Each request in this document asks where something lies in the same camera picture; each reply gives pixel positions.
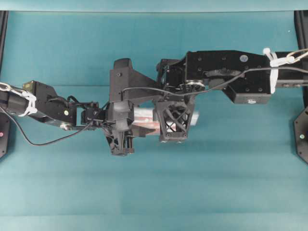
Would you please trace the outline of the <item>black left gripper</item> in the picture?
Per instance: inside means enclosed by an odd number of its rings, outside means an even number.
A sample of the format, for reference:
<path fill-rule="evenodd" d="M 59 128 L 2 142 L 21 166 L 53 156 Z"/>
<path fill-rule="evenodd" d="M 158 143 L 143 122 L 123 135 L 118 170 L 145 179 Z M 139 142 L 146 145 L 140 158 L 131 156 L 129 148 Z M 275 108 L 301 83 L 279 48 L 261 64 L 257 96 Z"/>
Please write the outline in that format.
<path fill-rule="evenodd" d="M 89 129 L 101 129 L 112 155 L 127 156 L 133 153 L 133 137 L 144 138 L 155 132 L 155 129 L 132 125 L 134 109 L 129 101 L 107 103 L 104 109 L 98 106 L 91 103 L 82 111 L 81 124 L 90 124 Z"/>

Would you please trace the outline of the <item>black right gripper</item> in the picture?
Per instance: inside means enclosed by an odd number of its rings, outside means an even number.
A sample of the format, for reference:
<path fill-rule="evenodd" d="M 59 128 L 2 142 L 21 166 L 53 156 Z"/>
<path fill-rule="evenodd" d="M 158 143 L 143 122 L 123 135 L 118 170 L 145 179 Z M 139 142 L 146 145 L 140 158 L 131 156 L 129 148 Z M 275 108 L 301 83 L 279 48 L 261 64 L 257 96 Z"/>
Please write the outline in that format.
<path fill-rule="evenodd" d="M 160 124 L 160 142 L 183 142 L 188 138 L 195 108 L 195 96 L 156 95 L 155 119 Z"/>

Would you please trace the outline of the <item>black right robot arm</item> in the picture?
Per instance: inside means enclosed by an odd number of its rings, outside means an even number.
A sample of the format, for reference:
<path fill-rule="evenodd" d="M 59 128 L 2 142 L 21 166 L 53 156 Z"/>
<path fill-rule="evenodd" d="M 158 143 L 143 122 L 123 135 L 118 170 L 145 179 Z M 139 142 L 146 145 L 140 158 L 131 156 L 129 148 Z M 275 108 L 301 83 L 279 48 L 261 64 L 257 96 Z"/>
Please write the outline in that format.
<path fill-rule="evenodd" d="M 160 140 L 183 141 L 200 93 L 222 91 L 235 104 L 266 104 L 277 88 L 308 84 L 307 52 L 188 52 L 156 67 L 163 99 L 155 102 Z"/>

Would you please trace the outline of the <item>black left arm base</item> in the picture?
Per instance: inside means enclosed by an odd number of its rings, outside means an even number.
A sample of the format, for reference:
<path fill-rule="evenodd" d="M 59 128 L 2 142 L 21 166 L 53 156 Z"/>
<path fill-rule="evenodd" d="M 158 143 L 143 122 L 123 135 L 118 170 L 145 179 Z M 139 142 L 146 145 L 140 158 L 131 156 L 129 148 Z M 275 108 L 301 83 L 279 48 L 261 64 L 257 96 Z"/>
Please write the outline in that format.
<path fill-rule="evenodd" d="M 6 30 L 8 23 L 9 11 L 0 12 L 0 69 L 2 69 L 3 52 L 6 38 Z M 4 157 L 7 153 L 8 138 L 10 134 L 9 118 L 3 113 L 0 113 L 0 157 Z"/>

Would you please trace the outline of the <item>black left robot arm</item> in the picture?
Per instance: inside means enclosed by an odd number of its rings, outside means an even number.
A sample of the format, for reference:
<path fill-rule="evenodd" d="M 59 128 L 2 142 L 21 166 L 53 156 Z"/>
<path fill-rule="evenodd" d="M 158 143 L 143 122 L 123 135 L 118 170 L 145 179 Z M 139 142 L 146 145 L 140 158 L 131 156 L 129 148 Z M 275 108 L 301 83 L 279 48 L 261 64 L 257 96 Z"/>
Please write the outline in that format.
<path fill-rule="evenodd" d="M 128 120 L 128 129 L 117 128 L 120 121 L 107 120 L 109 104 L 103 108 L 97 102 L 81 103 L 75 97 L 63 98 L 53 87 L 30 81 L 17 88 L 7 83 L 0 84 L 0 111 L 9 118 L 28 116 L 40 123 L 73 130 L 78 134 L 85 130 L 101 129 L 112 155 L 126 156 L 134 152 L 133 138 L 145 137 L 155 130 L 134 125 Z"/>

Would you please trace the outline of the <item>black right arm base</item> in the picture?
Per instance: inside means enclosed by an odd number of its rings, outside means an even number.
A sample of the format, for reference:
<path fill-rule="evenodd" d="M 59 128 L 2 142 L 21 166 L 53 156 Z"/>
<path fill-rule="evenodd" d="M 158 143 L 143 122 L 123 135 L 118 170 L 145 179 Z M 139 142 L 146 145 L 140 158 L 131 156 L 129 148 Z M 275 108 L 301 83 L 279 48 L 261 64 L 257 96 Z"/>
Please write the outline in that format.
<path fill-rule="evenodd" d="M 294 12 L 295 30 L 299 49 L 308 48 L 308 11 Z M 304 74 L 302 84 L 304 110 L 294 121 L 295 145 L 297 155 L 308 163 L 308 75 Z"/>

